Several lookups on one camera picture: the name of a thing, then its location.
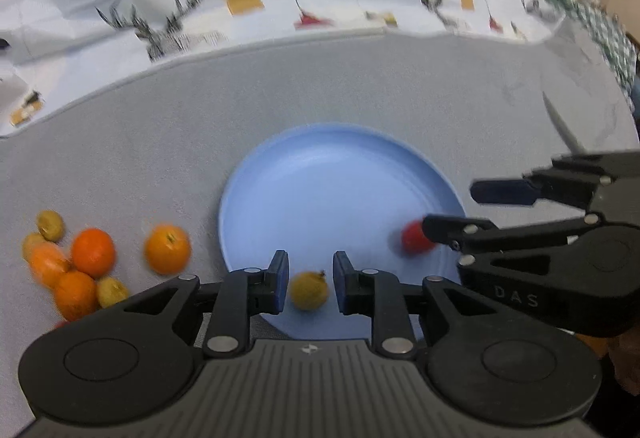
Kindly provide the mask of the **red tomato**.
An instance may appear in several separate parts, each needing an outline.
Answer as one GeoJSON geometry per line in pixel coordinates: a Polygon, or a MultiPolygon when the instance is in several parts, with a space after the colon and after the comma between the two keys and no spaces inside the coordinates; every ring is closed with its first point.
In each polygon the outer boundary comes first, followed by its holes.
{"type": "Polygon", "coordinates": [[[428,239],[422,229],[422,221],[410,221],[400,234],[401,250],[407,255],[430,253],[437,247],[437,243],[428,239]]]}

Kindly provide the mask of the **yellow fruit bottom pile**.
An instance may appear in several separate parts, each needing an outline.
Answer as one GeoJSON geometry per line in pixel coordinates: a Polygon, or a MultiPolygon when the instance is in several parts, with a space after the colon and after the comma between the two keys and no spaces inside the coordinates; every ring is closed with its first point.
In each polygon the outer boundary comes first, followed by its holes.
{"type": "Polygon", "coordinates": [[[128,297],[128,288],[116,278],[104,277],[96,282],[96,298],[101,308],[111,307],[128,297]]]}

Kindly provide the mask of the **orange mandarin plastic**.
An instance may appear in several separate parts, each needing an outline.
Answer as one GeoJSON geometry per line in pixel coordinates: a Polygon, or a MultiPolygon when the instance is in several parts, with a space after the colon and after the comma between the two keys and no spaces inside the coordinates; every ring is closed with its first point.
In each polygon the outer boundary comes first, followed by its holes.
{"type": "Polygon", "coordinates": [[[34,279],[49,290],[53,290],[58,280],[70,271],[70,260],[61,247],[52,242],[36,245],[28,265],[34,279]]]}

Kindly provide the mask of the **small yellow-green lime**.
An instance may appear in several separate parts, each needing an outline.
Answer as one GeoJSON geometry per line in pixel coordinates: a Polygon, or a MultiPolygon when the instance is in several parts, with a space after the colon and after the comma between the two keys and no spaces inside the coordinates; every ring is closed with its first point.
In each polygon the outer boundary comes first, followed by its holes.
{"type": "Polygon", "coordinates": [[[65,235],[65,224],[62,216],[52,210],[39,212],[36,217],[36,226],[40,235],[50,242],[58,242],[65,235]]]}

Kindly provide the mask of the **small yellow fruit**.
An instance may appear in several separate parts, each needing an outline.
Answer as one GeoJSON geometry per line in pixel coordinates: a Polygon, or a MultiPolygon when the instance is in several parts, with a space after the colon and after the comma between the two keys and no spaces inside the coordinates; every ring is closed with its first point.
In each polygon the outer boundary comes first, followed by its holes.
{"type": "Polygon", "coordinates": [[[35,250],[38,245],[46,243],[47,240],[43,238],[40,232],[29,233],[22,242],[22,257],[26,262],[29,262],[32,251],[35,250]]]}

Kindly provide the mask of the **small yellow lemon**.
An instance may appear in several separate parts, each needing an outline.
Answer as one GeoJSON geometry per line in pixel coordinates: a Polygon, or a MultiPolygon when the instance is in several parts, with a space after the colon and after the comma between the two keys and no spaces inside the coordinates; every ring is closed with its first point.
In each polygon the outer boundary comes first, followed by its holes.
{"type": "Polygon", "coordinates": [[[303,311],[314,311],[329,299],[329,284],[323,271],[304,271],[292,278],[288,294],[293,305],[303,311]]]}

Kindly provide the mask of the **grey knife blade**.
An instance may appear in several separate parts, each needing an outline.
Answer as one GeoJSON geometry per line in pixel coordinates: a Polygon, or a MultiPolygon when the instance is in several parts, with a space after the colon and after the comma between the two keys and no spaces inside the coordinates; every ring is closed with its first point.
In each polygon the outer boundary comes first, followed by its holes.
{"type": "Polygon", "coordinates": [[[544,108],[546,108],[550,122],[563,140],[563,143],[565,143],[568,151],[570,151],[571,154],[584,154],[586,148],[582,146],[546,93],[542,93],[542,101],[544,102],[544,108]]]}

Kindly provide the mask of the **blue round plate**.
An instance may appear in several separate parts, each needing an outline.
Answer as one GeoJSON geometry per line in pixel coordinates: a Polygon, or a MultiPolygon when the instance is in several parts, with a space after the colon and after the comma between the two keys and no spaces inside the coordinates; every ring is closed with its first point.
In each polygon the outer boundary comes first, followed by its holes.
{"type": "Polygon", "coordinates": [[[420,284],[426,276],[458,281],[458,255],[438,245],[410,256],[401,230],[428,214],[461,216],[450,181],[412,148],[370,129],[315,124],[262,143],[224,188],[218,233],[230,271],[268,265],[288,252],[290,273],[333,268],[347,253],[357,269],[393,273],[420,284]]]}

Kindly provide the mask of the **green checkered cloth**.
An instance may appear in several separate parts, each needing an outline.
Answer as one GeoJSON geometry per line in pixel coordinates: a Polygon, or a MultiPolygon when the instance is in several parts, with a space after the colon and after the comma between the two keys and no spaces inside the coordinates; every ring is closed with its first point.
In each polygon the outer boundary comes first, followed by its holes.
{"type": "Polygon", "coordinates": [[[547,24],[563,18],[577,22],[597,45],[608,68],[613,72],[632,113],[639,112],[634,99],[639,50],[628,38],[622,24],[598,4],[585,0],[521,0],[529,15],[547,24]]]}

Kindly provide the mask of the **grey table cloth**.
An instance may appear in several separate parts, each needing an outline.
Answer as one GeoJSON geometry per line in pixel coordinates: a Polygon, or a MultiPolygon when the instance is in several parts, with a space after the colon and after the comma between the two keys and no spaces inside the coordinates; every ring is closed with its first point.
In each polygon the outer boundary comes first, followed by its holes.
{"type": "Polygon", "coordinates": [[[542,93],[586,151],[637,146],[620,87],[588,35],[569,22],[538,45],[386,33],[176,62],[4,139],[2,435],[32,420],[17,365],[60,319],[22,257],[38,212],[57,211],[69,232],[108,232],[116,276],[131,291],[157,281],[142,245],[159,223],[189,232],[190,273],[215,281],[224,274],[222,188],[265,139],[314,123],[367,126],[425,155],[466,195],[473,179],[518,176],[570,152],[542,93]]]}

